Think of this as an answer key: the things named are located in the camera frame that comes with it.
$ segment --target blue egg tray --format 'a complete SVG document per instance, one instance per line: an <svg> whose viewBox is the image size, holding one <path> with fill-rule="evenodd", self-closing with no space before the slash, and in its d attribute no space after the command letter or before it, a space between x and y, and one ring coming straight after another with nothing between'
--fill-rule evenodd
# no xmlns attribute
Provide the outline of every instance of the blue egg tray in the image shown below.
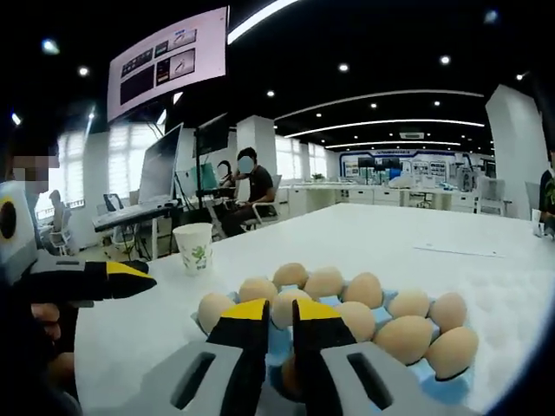
<svg viewBox="0 0 555 416"><path fill-rule="evenodd" d="M283 286L281 291L289 289L298 289L297 285ZM393 299L397 296L398 292L396 290L384 290L383 291L383 304L379 308L371 309L375 318L375 334L389 321L393 320L393 317L388 312L388 306ZM235 303L238 303L238 293L232 292L228 295ZM341 303L341 298L338 296L328 296L320 298L320 302L336 306ZM430 308L434 303L434 299L430 298ZM204 332L199 324L197 313L191 315L194 321L199 326L200 330ZM432 342L434 342L438 336L440 336L440 329L435 324L434 321L429 319L434 325L434 332L432 334ZM295 397L292 397L283 386L283 378L281 375L281 366L293 353L293 327L288 327L286 329L277 328L272 322L270 322L270 327L268 331L268 354L266 355L266 366L267 366L267 379L270 384L287 400L298 402ZM446 405L459 405L462 404L463 400L467 397L470 392L470 388L473 384L473 365L469 367L463 373L453 377L450 380L437 380L435 378L435 371L430 367L428 361L424 358L407 366L407 369L411 371L419 381L422 391L431 396L432 398L438 400ZM377 406L373 406L374 411L378 411Z"/></svg>

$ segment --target brown egg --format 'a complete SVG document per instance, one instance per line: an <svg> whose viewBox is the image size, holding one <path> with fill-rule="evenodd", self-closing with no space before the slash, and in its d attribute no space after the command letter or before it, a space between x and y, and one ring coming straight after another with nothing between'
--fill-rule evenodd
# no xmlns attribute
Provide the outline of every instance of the brown egg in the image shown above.
<svg viewBox="0 0 555 416"><path fill-rule="evenodd" d="M461 327L467 319L467 305L458 293L440 296L430 308L430 318L442 333Z"/></svg>
<svg viewBox="0 0 555 416"><path fill-rule="evenodd" d="M382 306L383 293L380 281L372 273L361 273L355 277L343 293L345 302L361 302L369 308Z"/></svg>
<svg viewBox="0 0 555 416"><path fill-rule="evenodd" d="M312 273L304 291L315 301L321 297L339 296L343 291L343 276L336 267L323 267Z"/></svg>
<svg viewBox="0 0 555 416"><path fill-rule="evenodd" d="M434 327L421 316L403 316L388 322L374 337L374 343L405 365L417 362L432 341Z"/></svg>
<svg viewBox="0 0 555 416"><path fill-rule="evenodd" d="M281 375L284 381L284 389L296 399L300 399L303 395L301 384L297 377L297 370L295 369L295 355L292 355L284 362L281 367Z"/></svg>
<svg viewBox="0 0 555 416"><path fill-rule="evenodd" d="M375 330L375 319L372 310L364 303L344 302L336 306L336 311L355 337L356 342L372 339Z"/></svg>
<svg viewBox="0 0 555 416"><path fill-rule="evenodd" d="M401 290L388 306L388 312L394 318L409 315L426 317L429 309L428 295L418 289Z"/></svg>
<svg viewBox="0 0 555 416"><path fill-rule="evenodd" d="M219 321L221 315L229 308L235 306L229 297L220 293L209 293L202 298L199 304L200 326L210 334Z"/></svg>
<svg viewBox="0 0 555 416"><path fill-rule="evenodd" d="M293 324L293 301L310 299L310 296L299 289L290 289L274 297L271 306L271 320L277 328L285 329Z"/></svg>
<svg viewBox="0 0 555 416"><path fill-rule="evenodd" d="M251 277L246 279L239 288L239 301L249 302L256 299L268 299L273 302L278 295L278 290L274 283L265 277Z"/></svg>
<svg viewBox="0 0 555 416"><path fill-rule="evenodd" d="M307 280L309 274L301 263L287 263L277 269L273 282L278 289L290 284L296 284L302 289Z"/></svg>
<svg viewBox="0 0 555 416"><path fill-rule="evenodd" d="M438 380L445 380L468 368L478 351L478 336L472 329L458 327L441 335L425 358Z"/></svg>

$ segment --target black ceiling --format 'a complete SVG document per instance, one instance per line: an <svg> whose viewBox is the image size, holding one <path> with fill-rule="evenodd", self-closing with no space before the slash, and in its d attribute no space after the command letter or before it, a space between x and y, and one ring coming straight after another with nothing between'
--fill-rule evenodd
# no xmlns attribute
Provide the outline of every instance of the black ceiling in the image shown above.
<svg viewBox="0 0 555 416"><path fill-rule="evenodd" d="M93 129L104 130L112 58L170 23L222 5L231 5L233 29L271 0L182 3L173 5L171 13L140 7L130 10L123 5L61 10L47 4L21 10L22 14L14 11L14 23L22 21L14 26L21 28L30 19L37 23L18 29L22 32L14 36L18 42L9 46L7 55L14 64L6 86L12 94L7 94L8 111L3 120L9 119L11 111L25 118L25 114L46 107L62 112L74 126L83 123L95 104L99 117ZM278 120L277 132L286 135L370 120L463 120L486 126L377 125L307 134L302 139L325 140L326 145L352 143L355 135L361 141L398 140L401 128L415 127L430 133L427 140L458 141L462 150L476 152L481 147L488 153L491 132L485 103L500 83L531 93L527 78L518 82L515 75L531 70L538 52L531 41L541 37L526 26L533 21L533 10L501 7L496 9L499 21L484 24L484 15L492 8L477 0L299 1L230 45L228 75L185 88L173 109L173 119L191 127L225 111L233 121L252 114L275 119L365 94L416 88L459 90L485 97L425 93L348 101ZM41 53L41 40L47 37L57 41L60 55ZM441 66L441 55L450 55L451 64ZM349 64L349 72L338 71L342 62ZM79 65L91 69L88 78L77 75ZM275 91L273 98L266 96L269 89ZM441 105L434 106L434 101ZM369 107L372 102L377 109ZM151 103L131 118L156 120L163 104L164 100Z"/></svg>

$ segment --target hand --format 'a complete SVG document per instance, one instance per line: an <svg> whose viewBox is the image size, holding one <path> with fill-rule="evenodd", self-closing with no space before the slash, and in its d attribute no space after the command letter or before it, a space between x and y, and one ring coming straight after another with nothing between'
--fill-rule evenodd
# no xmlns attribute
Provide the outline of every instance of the hand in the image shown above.
<svg viewBox="0 0 555 416"><path fill-rule="evenodd" d="M60 310L54 303L34 303L31 305L33 316L44 326L44 331L52 339L56 341L62 335L58 319L60 319Z"/></svg>

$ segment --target window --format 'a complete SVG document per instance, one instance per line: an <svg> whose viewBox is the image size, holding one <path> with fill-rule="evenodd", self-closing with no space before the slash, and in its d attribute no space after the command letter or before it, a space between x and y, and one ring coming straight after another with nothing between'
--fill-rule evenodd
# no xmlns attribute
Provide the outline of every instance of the window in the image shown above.
<svg viewBox="0 0 555 416"><path fill-rule="evenodd" d="M301 143L295 139L276 137L277 173L282 180L302 179Z"/></svg>
<svg viewBox="0 0 555 416"><path fill-rule="evenodd" d="M328 162L326 160L326 149L322 146L309 143L310 175L319 173L328 177Z"/></svg>
<svg viewBox="0 0 555 416"><path fill-rule="evenodd" d="M139 189L145 151L160 138L148 124L110 128L108 138L108 191L127 198Z"/></svg>
<svg viewBox="0 0 555 416"><path fill-rule="evenodd" d="M85 133L65 133L58 139L60 167L49 169L49 190L42 193L36 203L37 219L51 217L54 207L50 193L57 189L62 202L70 208L84 206L83 155L85 153Z"/></svg>

